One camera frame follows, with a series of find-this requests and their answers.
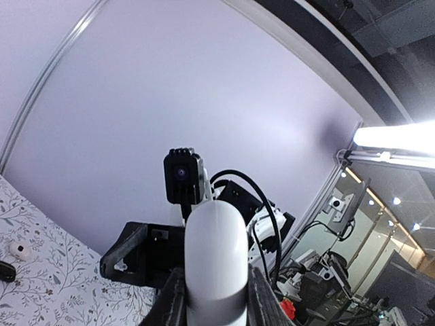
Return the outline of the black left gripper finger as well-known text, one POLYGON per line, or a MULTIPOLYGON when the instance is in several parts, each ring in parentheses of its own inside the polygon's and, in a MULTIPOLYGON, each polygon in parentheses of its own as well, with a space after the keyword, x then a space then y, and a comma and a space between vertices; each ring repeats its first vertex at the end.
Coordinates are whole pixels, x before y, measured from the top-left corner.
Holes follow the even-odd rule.
POLYGON ((249 265, 247 284, 247 325, 290 326, 293 321, 279 305, 260 269, 249 265))

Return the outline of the white oval charging case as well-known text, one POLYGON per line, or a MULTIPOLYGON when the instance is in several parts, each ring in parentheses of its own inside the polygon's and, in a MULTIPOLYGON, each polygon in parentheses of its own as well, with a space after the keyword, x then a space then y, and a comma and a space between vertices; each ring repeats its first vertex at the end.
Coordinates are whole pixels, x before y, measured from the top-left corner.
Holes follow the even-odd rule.
POLYGON ((187 323, 246 325, 248 239, 233 205, 213 200, 188 217, 184 241, 187 323))

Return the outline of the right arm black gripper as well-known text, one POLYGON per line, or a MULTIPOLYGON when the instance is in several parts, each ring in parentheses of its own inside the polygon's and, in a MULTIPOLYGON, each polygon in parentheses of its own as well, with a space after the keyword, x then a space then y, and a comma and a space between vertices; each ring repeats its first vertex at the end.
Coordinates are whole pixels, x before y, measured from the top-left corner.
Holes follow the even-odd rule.
POLYGON ((138 280, 161 289, 139 326, 187 325, 184 267, 185 228, 128 222, 116 243, 100 259, 100 275, 109 280, 138 280))

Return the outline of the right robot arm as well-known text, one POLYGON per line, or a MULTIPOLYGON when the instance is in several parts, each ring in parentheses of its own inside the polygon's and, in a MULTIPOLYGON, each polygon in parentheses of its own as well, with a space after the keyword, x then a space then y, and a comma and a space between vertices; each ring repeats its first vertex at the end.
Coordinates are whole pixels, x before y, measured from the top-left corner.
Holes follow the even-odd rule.
POLYGON ((203 202, 185 226, 128 222, 99 272, 160 291, 143 325, 290 325, 255 262, 293 217, 233 181, 203 202))

